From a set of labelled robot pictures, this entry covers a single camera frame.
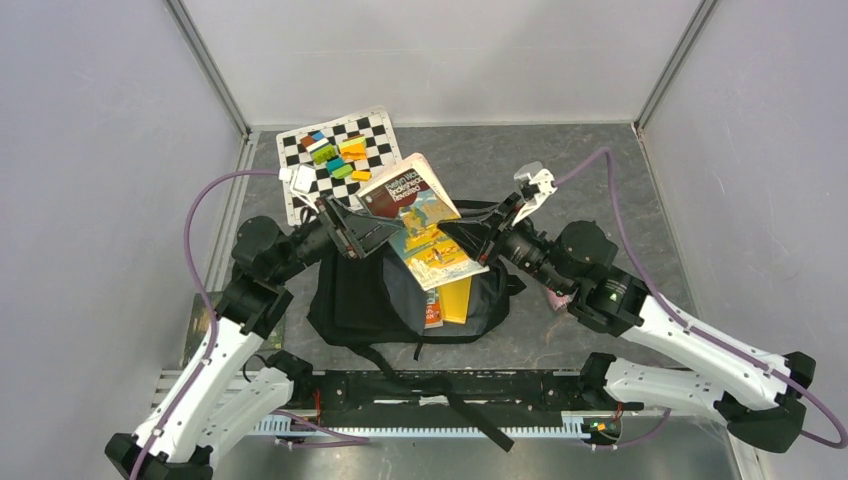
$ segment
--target checkerboard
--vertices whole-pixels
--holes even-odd
[[[309,189],[311,200],[315,200],[321,194],[329,194],[353,210],[362,208],[355,196],[362,184],[354,181],[350,175],[342,179],[333,178],[327,170],[326,163],[315,165],[312,157],[306,152],[306,148],[300,144],[303,137],[315,132],[323,133],[333,145],[338,145],[354,135],[364,135],[367,158],[351,162],[351,164],[354,170],[371,172],[372,176],[379,175],[385,166],[394,165],[402,160],[394,130],[392,130],[392,122],[382,107],[354,113],[331,122],[283,132],[277,135],[280,166],[293,167],[306,164],[315,168],[317,180],[312,182],[312,187]],[[300,225],[304,218],[302,215],[306,213],[303,212],[307,208],[306,205],[291,194],[289,185],[285,182],[283,182],[283,193],[286,202],[286,221],[291,226]]]

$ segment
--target white wall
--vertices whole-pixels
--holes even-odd
[[[106,441],[185,338],[185,211],[239,138],[162,2],[0,18],[0,477],[117,478]]]
[[[697,0],[185,0],[248,123],[631,121]]]
[[[647,128],[651,165],[704,318],[818,360],[848,421],[848,4],[720,2]],[[807,427],[836,433],[808,410]],[[799,439],[773,478],[845,478]]]

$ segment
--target yellow book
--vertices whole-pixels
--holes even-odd
[[[468,318],[468,300],[471,298],[471,277],[465,277],[439,287],[442,320],[465,324]]]

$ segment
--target gray floor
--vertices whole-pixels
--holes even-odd
[[[279,167],[277,133],[261,134],[253,168]],[[398,128],[395,133],[401,153],[424,154],[456,199],[503,200],[514,189],[513,173],[526,163],[541,161],[559,176],[597,148],[611,147],[618,161],[617,180],[628,237],[665,295],[681,307],[691,308],[648,166],[630,126],[430,127]],[[620,244],[606,183],[606,169],[598,162],[560,188],[533,214],[536,227],[556,236],[570,221],[596,220]],[[241,221],[268,215],[285,225],[281,188],[276,180],[252,178]],[[616,264],[633,271],[623,251]],[[597,335],[566,313],[553,313],[541,288],[533,285],[531,279],[525,280],[530,288],[512,300],[507,320],[473,344],[428,345],[418,362],[412,359],[414,345],[376,348],[399,369],[580,368],[590,352],[609,352],[640,363],[674,365],[652,350]],[[284,348],[311,362],[316,369],[375,368],[347,349],[325,344],[306,320],[316,281],[317,269],[313,266],[288,284],[295,300],[278,327],[285,329]]]
[[[627,418],[624,439],[655,423],[655,418]],[[268,437],[246,437],[222,460],[215,478],[734,480],[740,475],[724,431],[672,419],[650,442],[599,453],[551,439],[519,439],[510,453],[484,439],[377,439],[363,447],[289,452]]]

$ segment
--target red wire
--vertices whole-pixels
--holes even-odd
[[[612,417],[612,421],[615,422],[621,418],[622,415],[624,415],[624,404],[618,402],[618,408],[615,409],[615,416]]]
[[[321,390],[315,389],[312,398],[315,399],[315,423],[321,425]]]

